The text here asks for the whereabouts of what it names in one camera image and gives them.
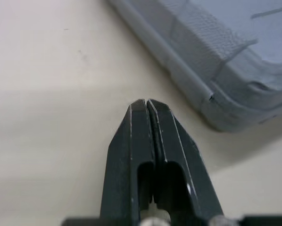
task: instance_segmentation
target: white desk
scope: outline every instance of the white desk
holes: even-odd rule
[[[0,0],[0,226],[98,216],[109,142],[138,98],[171,107],[227,216],[282,213],[282,117],[213,131],[104,0]]]

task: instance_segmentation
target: textured surface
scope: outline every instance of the textured surface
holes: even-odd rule
[[[282,114],[282,2],[110,2],[215,128]]]
[[[210,129],[103,0],[0,0],[0,226],[98,216],[127,106],[167,103],[196,141],[225,213],[282,213],[282,117]]]

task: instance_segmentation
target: white table surface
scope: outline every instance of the white table surface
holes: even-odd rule
[[[0,0],[0,226],[98,216],[109,142],[138,98],[171,107],[227,216],[282,213],[282,116],[213,131],[104,0]]]

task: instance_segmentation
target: gray rubber case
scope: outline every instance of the gray rubber case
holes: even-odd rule
[[[282,0],[109,0],[223,131],[282,114]]]

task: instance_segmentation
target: metal bolt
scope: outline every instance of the metal bolt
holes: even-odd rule
[[[140,226],[170,226],[170,224],[160,218],[146,218],[141,221]]]

